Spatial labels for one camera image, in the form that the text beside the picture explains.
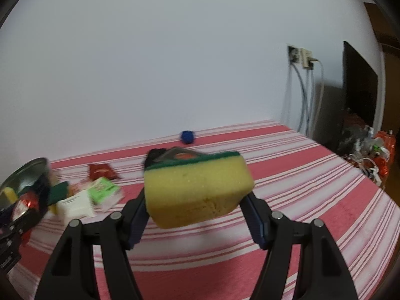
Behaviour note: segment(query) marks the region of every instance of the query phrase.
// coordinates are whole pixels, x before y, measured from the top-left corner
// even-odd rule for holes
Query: table
[[[124,192],[111,212],[121,210],[140,192],[146,153],[173,146],[182,146],[178,135],[54,161],[52,167],[61,181],[74,183],[87,176],[88,163],[111,163]],[[254,193],[272,210],[304,222],[320,217],[341,249],[359,298],[371,297],[399,237],[400,209],[357,168],[273,121],[198,131],[189,148],[208,153],[238,150],[255,180]],[[63,229],[57,217],[48,213],[27,246],[21,247],[22,259],[9,278],[24,299],[34,297]],[[299,252],[294,246],[283,299],[293,294]],[[99,246],[94,253],[101,299],[109,299]],[[242,300],[253,291],[265,252],[253,243],[237,208],[223,217],[177,229],[159,229],[150,219],[128,258],[145,300]]]

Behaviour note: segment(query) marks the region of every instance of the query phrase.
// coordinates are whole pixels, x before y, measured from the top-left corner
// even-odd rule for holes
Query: wall outlet
[[[291,63],[300,63],[300,50],[297,47],[288,45],[287,55]]]
[[[313,57],[312,51],[305,48],[300,48],[300,59],[303,69],[310,69],[310,59]]]

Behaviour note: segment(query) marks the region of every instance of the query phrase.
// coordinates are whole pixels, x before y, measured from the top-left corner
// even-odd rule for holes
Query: yellow sponge
[[[253,187],[239,152],[166,161],[144,172],[147,212],[165,229],[228,214]]]

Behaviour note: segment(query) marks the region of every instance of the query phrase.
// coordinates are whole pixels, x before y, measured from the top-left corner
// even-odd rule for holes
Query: small blue object
[[[193,131],[183,131],[180,135],[180,139],[184,144],[191,144],[195,140],[195,134]]]

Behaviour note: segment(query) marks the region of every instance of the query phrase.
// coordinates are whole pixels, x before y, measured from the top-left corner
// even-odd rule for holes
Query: silver screw
[[[283,214],[280,211],[273,211],[273,213],[271,215],[276,220],[280,220],[283,218]]]
[[[122,217],[123,215],[121,214],[121,212],[115,211],[112,212],[111,215],[109,216],[110,218],[112,218],[112,220],[118,220]]]
[[[315,224],[318,228],[321,228],[321,227],[324,226],[324,222],[323,222],[322,220],[320,220],[320,219],[315,219],[315,220],[314,220],[314,224]]]
[[[69,223],[69,226],[71,227],[71,228],[76,228],[78,225],[79,225],[79,220],[78,219],[73,219],[70,223]]]

